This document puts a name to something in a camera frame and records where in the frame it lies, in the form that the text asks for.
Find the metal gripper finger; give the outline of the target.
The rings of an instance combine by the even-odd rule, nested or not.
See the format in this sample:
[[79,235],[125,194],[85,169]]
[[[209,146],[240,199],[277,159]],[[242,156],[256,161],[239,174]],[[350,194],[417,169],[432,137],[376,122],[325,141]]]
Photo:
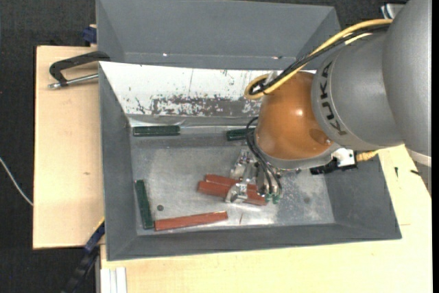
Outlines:
[[225,202],[243,203],[248,199],[248,185],[245,183],[235,183],[230,187],[226,194]]
[[241,150],[236,162],[230,170],[230,177],[234,179],[252,178],[254,156],[250,150]]

